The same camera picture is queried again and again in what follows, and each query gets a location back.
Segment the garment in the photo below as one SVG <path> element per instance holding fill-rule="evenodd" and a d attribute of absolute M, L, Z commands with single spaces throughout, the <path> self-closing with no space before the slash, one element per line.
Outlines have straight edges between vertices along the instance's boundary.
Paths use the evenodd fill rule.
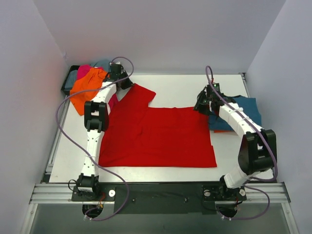
<path fill-rule="evenodd" d="M 91 68 L 88 74 L 77 80 L 70 91 L 70 94 L 77 93 L 82 90 L 99 89 L 102 86 L 103 80 L 107 72 L 98 68 Z M 84 114 L 84 103 L 92 100 L 98 91 L 83 92 L 70 98 L 79 115 Z"/>
<path fill-rule="evenodd" d="M 233 99 L 237 102 L 239 107 L 243 108 L 244 113 L 248 115 L 253 122 L 261 126 L 261 115 L 258 111 L 255 98 L 236 96 L 233 97 Z M 212 115 L 209 117 L 209 129 L 213 131 L 233 131 L 226 121 Z"/>
<path fill-rule="evenodd" d="M 109 63 L 111 61 L 108 60 L 108 59 L 102 59 L 100 61 L 97 61 L 97 62 L 92 62 L 90 64 L 91 67 L 101 67 L 103 70 L 105 71 L 109 71 Z"/>
<path fill-rule="evenodd" d="M 88 64 L 86 65 L 81 65 L 79 68 L 78 68 L 78 71 L 77 71 L 77 80 L 85 77 L 88 72 L 90 71 L 92 67 Z"/>
<path fill-rule="evenodd" d="M 113 94 L 111 99 L 109 99 L 108 101 L 108 105 L 109 105 L 109 108 L 111 108 L 111 111 L 113 109 L 113 107 L 118 103 L 118 98 L 117 98 L 117 95 L 116 94 Z"/>
<path fill-rule="evenodd" d="M 216 167 L 208 117 L 192 107 L 148 107 L 155 95 L 135 84 L 115 105 L 101 143 L 99 165 Z"/>
<path fill-rule="evenodd" d="M 77 70 L 73 70 L 70 72 L 68 79 L 65 84 L 65 90 L 71 90 L 74 86 L 74 83 L 77 79 Z"/>

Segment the red t-shirt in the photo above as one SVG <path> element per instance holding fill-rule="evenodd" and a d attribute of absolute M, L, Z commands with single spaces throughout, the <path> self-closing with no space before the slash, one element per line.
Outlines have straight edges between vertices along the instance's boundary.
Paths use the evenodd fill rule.
<path fill-rule="evenodd" d="M 104 167 L 216 167 L 208 117 L 192 107 L 152 108 L 155 92 L 135 84 L 109 115 Z"/>

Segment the clothing pile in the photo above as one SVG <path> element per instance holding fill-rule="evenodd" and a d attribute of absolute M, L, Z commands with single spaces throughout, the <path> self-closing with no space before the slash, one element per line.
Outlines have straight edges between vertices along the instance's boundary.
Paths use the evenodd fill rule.
<path fill-rule="evenodd" d="M 101 88 L 103 80 L 107 75 L 108 66 L 109 60 L 107 59 L 91 65 L 86 64 L 80 66 L 78 70 L 74 70 L 69 74 L 65 89 L 70 90 L 70 94 L 72 95 L 82 90 Z M 84 114 L 84 103 L 92 100 L 97 93 L 98 91 L 83 92 L 70 98 L 79 115 L 82 116 Z M 114 94 L 108 102 L 111 110 L 116 103 L 118 103 L 118 99 L 116 94 Z"/>

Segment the screw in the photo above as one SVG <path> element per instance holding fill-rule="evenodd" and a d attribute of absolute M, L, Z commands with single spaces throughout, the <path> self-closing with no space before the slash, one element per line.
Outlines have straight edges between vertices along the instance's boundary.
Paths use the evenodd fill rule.
<path fill-rule="evenodd" d="M 116 192 L 115 192 L 115 190 L 113 190 L 113 189 L 111 189 L 111 190 L 108 192 L 108 195 L 109 195 L 110 197 L 114 197 L 115 194 L 116 194 Z"/>
<path fill-rule="evenodd" d="M 210 191 L 208 189 L 204 190 L 204 196 L 210 196 Z"/>
<path fill-rule="evenodd" d="M 246 192 L 245 192 L 245 190 L 240 189 L 240 190 L 239 190 L 239 194 L 241 194 L 242 196 L 245 196 L 245 195 L 246 195 Z"/>

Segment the pink cloth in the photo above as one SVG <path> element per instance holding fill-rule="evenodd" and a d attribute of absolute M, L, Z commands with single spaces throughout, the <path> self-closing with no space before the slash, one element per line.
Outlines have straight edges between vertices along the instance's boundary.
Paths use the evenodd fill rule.
<path fill-rule="evenodd" d="M 113 107 L 118 103 L 118 98 L 116 94 L 112 95 L 112 98 L 108 101 L 108 105 L 111 108 L 111 111 L 113 109 Z"/>
<path fill-rule="evenodd" d="M 87 73 L 90 71 L 92 67 L 88 64 L 86 65 L 81 65 L 79 68 L 78 68 L 78 71 L 77 71 L 77 79 L 76 80 L 79 80 L 83 77 L 85 77 L 87 75 Z"/>

